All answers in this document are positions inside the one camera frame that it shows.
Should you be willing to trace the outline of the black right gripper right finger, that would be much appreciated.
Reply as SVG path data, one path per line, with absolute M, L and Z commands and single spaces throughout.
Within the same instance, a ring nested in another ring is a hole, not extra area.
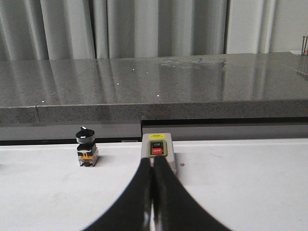
M 186 191 L 167 160 L 154 158 L 154 220 L 157 231 L 228 231 Z

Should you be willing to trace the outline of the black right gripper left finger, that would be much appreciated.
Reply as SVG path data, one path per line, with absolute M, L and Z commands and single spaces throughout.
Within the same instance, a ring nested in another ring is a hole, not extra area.
M 140 161 L 131 182 L 114 204 L 87 231 L 148 231 L 151 219 L 151 176 L 148 158 Z

